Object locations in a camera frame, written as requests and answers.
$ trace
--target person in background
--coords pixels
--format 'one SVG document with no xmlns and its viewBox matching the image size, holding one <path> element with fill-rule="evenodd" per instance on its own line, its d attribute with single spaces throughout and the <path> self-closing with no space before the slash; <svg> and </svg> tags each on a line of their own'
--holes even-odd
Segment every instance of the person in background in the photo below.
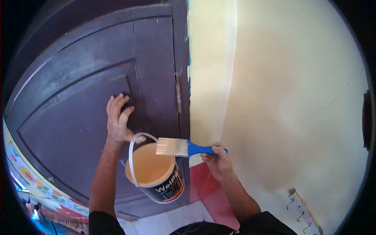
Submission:
<svg viewBox="0 0 376 235">
<path fill-rule="evenodd" d="M 108 135 L 94 174 L 89 199 L 90 235 L 125 234 L 116 219 L 114 203 L 116 166 L 120 148 L 125 141 L 131 141 L 134 136 L 127 128 L 127 121 L 135 108 L 130 106 L 120 112 L 128 100 L 128 96 L 120 94 L 117 97 L 111 96 L 107 103 Z M 140 137 L 136 143 L 145 140 L 145 137 Z M 172 234 L 296 234 L 269 212 L 261 212 L 260 206 L 248 195 L 234 173 L 230 155 L 226 153 L 223 145 L 216 143 L 212 146 L 212 150 L 216 154 L 201 154 L 202 160 L 208 164 L 210 173 L 219 181 L 226 193 L 233 213 L 239 221 L 240 229 L 234 230 L 225 225 L 203 221 L 184 226 Z"/>
</svg>

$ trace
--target tile floor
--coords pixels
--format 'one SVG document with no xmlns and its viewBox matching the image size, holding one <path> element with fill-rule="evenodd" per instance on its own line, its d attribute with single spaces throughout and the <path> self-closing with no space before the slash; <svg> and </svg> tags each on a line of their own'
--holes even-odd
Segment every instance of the tile floor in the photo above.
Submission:
<svg viewBox="0 0 376 235">
<path fill-rule="evenodd" d="M 214 222 L 201 201 L 173 211 L 121 223 L 126 235 L 168 235 L 176 229 L 200 221 Z"/>
</svg>

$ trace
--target bucket label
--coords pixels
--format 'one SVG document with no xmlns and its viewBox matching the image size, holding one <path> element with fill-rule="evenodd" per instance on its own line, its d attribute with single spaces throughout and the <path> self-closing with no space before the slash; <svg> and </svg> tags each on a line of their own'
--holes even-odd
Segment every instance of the bucket label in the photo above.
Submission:
<svg viewBox="0 0 376 235">
<path fill-rule="evenodd" d="M 172 174 L 162 184 L 150 188 L 153 194 L 158 194 L 162 202 L 174 200 L 180 195 L 184 188 L 184 180 L 180 174 L 179 168 L 175 164 Z"/>
</svg>

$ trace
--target right hand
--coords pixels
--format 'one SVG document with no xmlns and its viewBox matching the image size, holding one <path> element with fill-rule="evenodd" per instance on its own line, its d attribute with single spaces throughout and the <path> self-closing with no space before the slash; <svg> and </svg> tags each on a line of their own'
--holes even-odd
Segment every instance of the right hand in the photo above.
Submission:
<svg viewBox="0 0 376 235">
<path fill-rule="evenodd" d="M 230 156 L 224 150 L 223 145 L 220 142 L 216 142 L 211 145 L 211 148 L 216 154 L 201 154 L 202 160 L 208 164 L 210 173 L 212 173 L 214 178 L 216 178 L 219 182 L 228 177 L 232 177 L 234 174 L 232 163 Z"/>
</svg>

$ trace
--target forearm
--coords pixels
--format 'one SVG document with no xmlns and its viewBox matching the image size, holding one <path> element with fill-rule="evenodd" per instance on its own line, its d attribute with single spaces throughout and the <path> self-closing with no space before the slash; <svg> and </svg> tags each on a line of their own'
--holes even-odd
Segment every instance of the forearm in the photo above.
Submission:
<svg viewBox="0 0 376 235">
<path fill-rule="evenodd" d="M 260 206 L 248 195 L 234 172 L 220 180 L 220 184 L 239 223 L 255 214 L 261 213 Z"/>
<path fill-rule="evenodd" d="M 121 143 L 107 138 L 91 184 L 89 211 L 103 211 L 115 217 L 116 166 Z"/>
</svg>

